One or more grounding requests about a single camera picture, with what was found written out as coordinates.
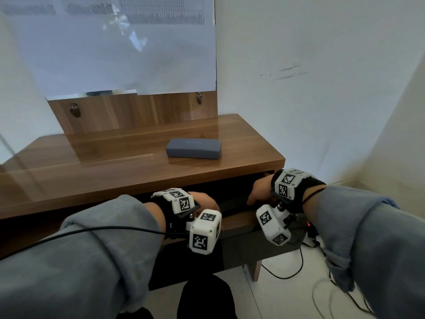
wooden tabletop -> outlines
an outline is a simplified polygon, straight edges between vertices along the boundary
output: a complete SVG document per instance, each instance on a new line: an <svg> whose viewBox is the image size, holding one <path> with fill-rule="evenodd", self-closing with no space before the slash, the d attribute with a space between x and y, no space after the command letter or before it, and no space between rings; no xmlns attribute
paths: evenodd
<svg viewBox="0 0 425 319"><path fill-rule="evenodd" d="M219 139L220 160L170 158L172 138ZM283 167L239 115L91 134L43 136L0 166L0 219Z"/></svg>

wall hook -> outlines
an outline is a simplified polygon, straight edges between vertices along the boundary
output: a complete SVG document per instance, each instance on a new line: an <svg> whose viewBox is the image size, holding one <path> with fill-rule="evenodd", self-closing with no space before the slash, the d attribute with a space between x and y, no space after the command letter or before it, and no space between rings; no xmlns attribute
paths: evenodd
<svg viewBox="0 0 425 319"><path fill-rule="evenodd" d="M196 101L198 102L199 105L202 104L202 93L201 92L196 93Z"/></svg>
<svg viewBox="0 0 425 319"><path fill-rule="evenodd" d="M71 108L69 110L74 117L81 117L81 111L77 103L71 103Z"/></svg>

jacket sleeve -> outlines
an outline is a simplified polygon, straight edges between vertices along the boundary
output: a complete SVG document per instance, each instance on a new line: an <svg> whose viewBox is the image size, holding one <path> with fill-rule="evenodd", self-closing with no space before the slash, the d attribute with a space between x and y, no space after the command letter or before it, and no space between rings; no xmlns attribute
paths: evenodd
<svg viewBox="0 0 425 319"><path fill-rule="evenodd" d="M159 230L141 202L123 195L69 216L58 233L106 225ZM99 230L15 254L0 262L1 317L113 319L136 311L161 241L152 233Z"/></svg>
<svg viewBox="0 0 425 319"><path fill-rule="evenodd" d="M424 318L424 220L381 195L333 186L316 218L326 264L344 292L356 282L377 318Z"/></svg>

white paper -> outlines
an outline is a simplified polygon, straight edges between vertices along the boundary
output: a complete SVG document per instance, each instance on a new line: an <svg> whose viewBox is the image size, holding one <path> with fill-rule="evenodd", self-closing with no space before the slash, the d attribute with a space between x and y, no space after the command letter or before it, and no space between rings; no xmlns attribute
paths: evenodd
<svg viewBox="0 0 425 319"><path fill-rule="evenodd" d="M213 91L214 0L1 0L44 96Z"/></svg>

human hand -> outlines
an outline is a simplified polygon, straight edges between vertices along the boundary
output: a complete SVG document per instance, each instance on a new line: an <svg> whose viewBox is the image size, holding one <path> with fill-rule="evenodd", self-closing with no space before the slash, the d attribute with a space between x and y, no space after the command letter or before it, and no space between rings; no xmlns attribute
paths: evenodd
<svg viewBox="0 0 425 319"><path fill-rule="evenodd" d="M192 195L194 200L199 202L201 208L194 212L194 216L198 217L204 209L212 209L220 211L220 207L217 205L215 200L208 196L206 193L198 193L196 191L188 191L189 195Z"/></svg>
<svg viewBox="0 0 425 319"><path fill-rule="evenodd" d="M254 182L254 185L252 186L252 192L248 197L248 206L255 204L257 200L264 201L272 197L272 194L270 193L270 189L272 187L272 178L273 175L271 174Z"/></svg>

